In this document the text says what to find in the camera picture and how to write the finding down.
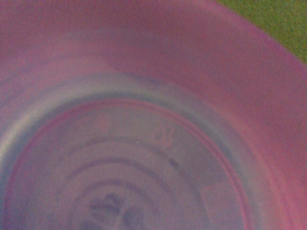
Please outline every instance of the embossed symbol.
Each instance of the embossed symbol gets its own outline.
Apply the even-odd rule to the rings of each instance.
[[[174,143],[175,128],[162,122],[154,129],[152,138],[156,144],[169,148]]]
[[[130,206],[122,211],[124,202],[114,193],[107,194],[103,199],[92,199],[88,211],[95,221],[84,219],[79,224],[79,230],[147,230],[143,210]]]
[[[102,200],[93,199],[89,204],[90,215],[105,226],[111,227],[115,224],[120,214],[124,201],[116,194],[106,195]]]
[[[144,214],[138,207],[129,207],[123,216],[120,230],[146,230]]]

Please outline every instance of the green carpet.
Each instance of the green carpet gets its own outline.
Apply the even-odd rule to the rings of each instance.
[[[307,0],[218,0],[307,64]]]

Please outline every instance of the green surface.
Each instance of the green surface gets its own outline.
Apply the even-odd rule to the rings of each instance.
[[[218,0],[307,64],[307,0]]]

